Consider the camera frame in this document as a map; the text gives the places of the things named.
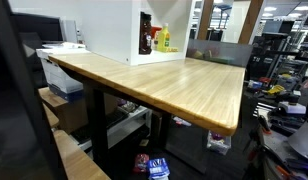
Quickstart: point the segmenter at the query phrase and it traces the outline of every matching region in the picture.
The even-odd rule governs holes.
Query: white cabinet
[[[128,65],[184,59],[195,1],[84,0],[80,4],[87,49]],[[169,24],[170,46],[179,52],[139,55],[140,12],[152,15],[152,26]]]

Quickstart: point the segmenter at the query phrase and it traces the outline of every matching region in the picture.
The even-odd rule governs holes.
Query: overhead light
[[[223,0],[214,0],[215,4],[223,3]]]
[[[213,12],[221,12],[222,10],[220,8],[214,8]]]
[[[295,10],[297,10],[297,11],[308,11],[308,6],[299,6],[299,7],[296,7]]]
[[[275,11],[277,8],[275,7],[266,7],[264,11]]]
[[[264,13],[263,16],[264,17],[270,17],[270,16],[273,16],[273,14],[271,14],[271,13]]]
[[[200,8],[195,8],[194,12],[201,12],[202,10]]]
[[[299,16],[302,16],[302,14],[300,14],[300,13],[291,13],[288,16],[290,16],[290,17],[299,17]]]

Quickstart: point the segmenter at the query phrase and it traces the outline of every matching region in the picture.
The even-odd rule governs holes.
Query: box
[[[127,65],[184,60],[195,7],[194,0],[85,0],[80,4],[82,32],[86,47],[93,53]],[[139,54],[141,12],[152,15],[151,24],[168,23],[170,47],[178,52]]]
[[[39,94],[44,103],[53,111],[59,119],[59,127],[66,133],[71,132],[88,124],[85,99],[81,98],[74,102],[68,102],[55,95],[48,87],[39,89]],[[105,113],[113,112],[117,107],[114,96],[105,94]]]
[[[81,49],[37,49],[37,56],[41,59],[48,87],[64,100],[72,102],[83,97],[83,84],[68,76],[55,62],[49,60],[51,54],[82,54],[89,53]]]
[[[221,143],[212,139],[211,131],[209,131],[207,136],[207,149],[226,155],[227,151],[231,148],[231,137],[226,136],[224,140],[224,143]]]

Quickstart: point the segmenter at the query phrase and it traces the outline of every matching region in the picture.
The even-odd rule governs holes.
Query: cardboard box
[[[55,95],[48,87],[39,89],[39,94],[44,103],[58,117],[60,129],[64,130],[66,133],[70,134],[88,124],[84,98],[69,103]],[[107,94],[104,99],[106,104],[105,112],[109,114],[117,107],[117,101],[114,96]]]

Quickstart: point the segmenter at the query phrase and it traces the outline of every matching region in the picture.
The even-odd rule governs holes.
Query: yellow bottle
[[[168,23],[165,23],[163,29],[158,35],[157,50],[165,52],[165,48],[170,46],[170,33],[168,32]]]

